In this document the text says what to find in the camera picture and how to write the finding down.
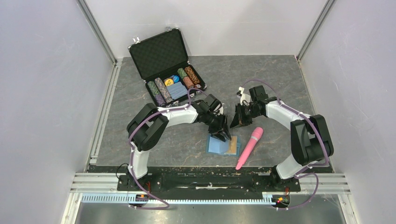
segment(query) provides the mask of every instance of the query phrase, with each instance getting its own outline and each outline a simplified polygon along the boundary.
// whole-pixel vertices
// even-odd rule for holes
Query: microphone head
[[[260,139],[263,133],[264,133],[264,130],[262,128],[260,128],[260,127],[257,127],[253,131],[252,136],[256,137],[257,139]]]

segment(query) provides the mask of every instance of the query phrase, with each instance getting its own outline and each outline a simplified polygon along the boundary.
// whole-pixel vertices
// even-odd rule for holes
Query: floor
[[[191,56],[190,63],[207,83],[211,93],[224,103],[230,124],[234,117],[238,87],[246,80],[260,78],[273,85],[291,107],[313,113],[303,76],[294,56]],[[260,85],[249,83],[247,88]],[[270,96],[274,94],[266,88]],[[107,119],[96,165],[118,166],[129,162],[127,124],[146,104],[152,102],[131,58],[124,58]],[[271,119],[255,118],[252,125],[231,129],[242,148],[257,127],[264,135],[245,163],[246,166],[274,166],[290,154],[290,132]],[[235,166],[238,157],[207,154],[205,124],[182,124],[167,128],[150,150],[149,166]]]
[[[305,201],[307,196],[292,195],[291,206]],[[172,205],[169,210],[139,211],[125,204],[82,203],[77,224],[140,223],[140,224],[345,224],[337,195],[317,195],[300,208],[276,211],[267,205]]]

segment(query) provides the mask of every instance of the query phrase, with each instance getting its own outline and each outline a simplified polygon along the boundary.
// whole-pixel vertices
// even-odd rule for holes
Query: yellow round chip
[[[172,78],[167,78],[165,79],[165,86],[170,86],[173,85],[173,79]]]

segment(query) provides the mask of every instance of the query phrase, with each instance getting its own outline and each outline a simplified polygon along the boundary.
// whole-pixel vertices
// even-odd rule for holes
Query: gray marble tabletop
[[[260,78],[270,83],[281,99],[291,107],[312,114],[312,105],[303,76],[294,56],[191,56],[190,63],[207,83],[206,93],[224,103],[228,123],[234,117],[238,87],[246,80]],[[260,85],[251,82],[247,88]],[[265,87],[269,96],[273,92]],[[198,95],[194,100],[202,99]],[[97,164],[118,166],[129,162],[130,148],[126,145],[127,124],[139,110],[152,102],[131,58],[124,58],[113,101],[107,119]],[[242,149],[256,127],[264,129],[245,166],[274,166],[290,152],[290,132],[274,120],[253,119],[253,124],[231,129],[240,137]],[[150,150],[149,166],[235,166],[238,157],[206,153],[208,127],[205,124],[181,124],[169,127],[158,144]]]

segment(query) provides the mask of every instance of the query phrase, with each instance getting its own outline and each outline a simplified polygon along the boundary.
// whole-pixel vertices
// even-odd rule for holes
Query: white wall
[[[179,27],[189,55],[295,55],[326,0],[87,0],[116,57]]]
[[[76,1],[0,5],[0,223],[56,224],[112,65]]]
[[[336,1],[302,60],[364,224],[394,223],[396,2]]]

